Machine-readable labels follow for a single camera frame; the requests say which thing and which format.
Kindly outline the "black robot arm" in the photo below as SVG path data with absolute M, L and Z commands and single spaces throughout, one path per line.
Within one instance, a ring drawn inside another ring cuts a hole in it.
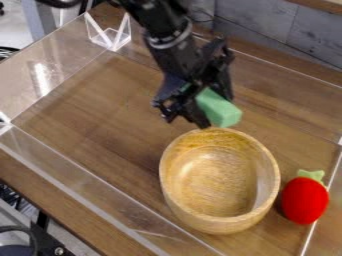
M 122 7 L 143 28 L 143 40 L 163 73 L 151 105 L 167 122 L 182 117 L 200 128 L 228 128 L 242 118 L 234 105 L 228 40 L 198 45 L 193 20 L 179 0 L 107 0 Z

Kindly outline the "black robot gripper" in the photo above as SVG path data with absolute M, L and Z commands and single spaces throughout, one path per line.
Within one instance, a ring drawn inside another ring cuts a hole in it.
M 150 52 L 165 74 L 162 87 L 153 100 L 162 117 L 171 123 L 178 116 L 201 129 L 212 126 L 205 112 L 187 98 L 210 87 L 228 101 L 234 100 L 229 65 L 234 54 L 225 38 L 216 38 L 200 47 L 193 36 L 170 42 L 150 40 Z

